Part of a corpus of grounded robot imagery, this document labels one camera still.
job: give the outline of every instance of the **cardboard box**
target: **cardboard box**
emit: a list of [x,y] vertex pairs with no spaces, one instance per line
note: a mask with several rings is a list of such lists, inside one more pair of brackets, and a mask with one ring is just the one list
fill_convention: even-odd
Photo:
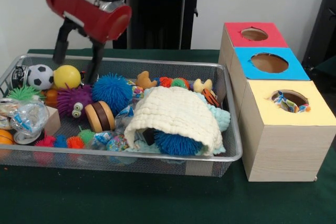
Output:
[[306,80],[309,77],[289,48],[235,48],[230,77],[239,118],[247,79]]
[[231,69],[235,47],[284,47],[287,43],[273,23],[225,23],[218,63]]
[[[270,98],[288,92],[311,111],[291,113]],[[248,80],[239,128],[251,182],[314,181],[336,133],[336,119],[312,81]]]

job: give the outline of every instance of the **white muslin blanket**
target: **white muslin blanket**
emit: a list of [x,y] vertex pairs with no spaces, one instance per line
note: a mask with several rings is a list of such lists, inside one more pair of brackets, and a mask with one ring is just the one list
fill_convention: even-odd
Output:
[[179,134],[202,142],[203,155],[223,148],[218,124],[206,104],[192,91],[180,87],[156,87],[138,102],[134,117],[124,135],[135,148],[136,130],[154,128],[168,134]]

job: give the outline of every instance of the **green tablecloth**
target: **green tablecloth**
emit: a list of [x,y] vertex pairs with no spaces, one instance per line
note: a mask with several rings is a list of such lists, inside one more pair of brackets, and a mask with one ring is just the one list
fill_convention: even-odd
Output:
[[[218,51],[106,55],[216,62]],[[222,178],[0,166],[0,196],[1,224],[336,223],[336,153],[329,150],[313,183],[249,183],[241,161]]]

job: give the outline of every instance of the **metal mesh basket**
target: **metal mesh basket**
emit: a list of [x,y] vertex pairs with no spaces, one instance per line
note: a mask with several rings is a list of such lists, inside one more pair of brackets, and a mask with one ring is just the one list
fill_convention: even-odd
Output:
[[[66,58],[65,64],[73,65],[79,70],[85,70],[90,60],[91,58],[89,57],[69,56]],[[0,78],[2,96],[7,95],[11,88],[11,74],[16,66],[36,64],[45,64],[52,69],[58,67],[53,63],[49,55],[18,57]],[[223,109],[231,113],[230,126],[227,131],[222,133],[226,153],[214,157],[171,156],[165,154],[0,145],[0,164],[222,177],[231,162],[238,160],[242,156],[241,140],[227,69],[221,65],[209,63],[104,58],[99,69],[99,75],[112,72],[121,74],[128,79],[136,79],[138,73],[144,70],[148,70],[153,77],[183,77],[188,81],[200,78],[213,81],[218,101],[223,103]],[[55,135],[77,135],[80,130],[79,125],[76,125],[76,123],[77,121],[70,118],[63,118],[61,120],[61,128]],[[80,126],[83,129],[90,128],[87,121],[80,122]]]

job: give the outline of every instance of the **tan plush toy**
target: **tan plush toy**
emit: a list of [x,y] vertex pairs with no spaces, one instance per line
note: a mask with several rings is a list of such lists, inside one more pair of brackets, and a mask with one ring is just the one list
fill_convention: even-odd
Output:
[[202,83],[200,79],[197,79],[194,82],[194,92],[202,93],[204,89],[207,89],[214,97],[216,97],[215,93],[212,91],[212,80],[207,79],[204,83]]
[[143,89],[149,89],[152,87],[156,87],[157,81],[151,81],[149,79],[148,71],[143,71],[142,73],[138,74],[138,79],[135,84]]

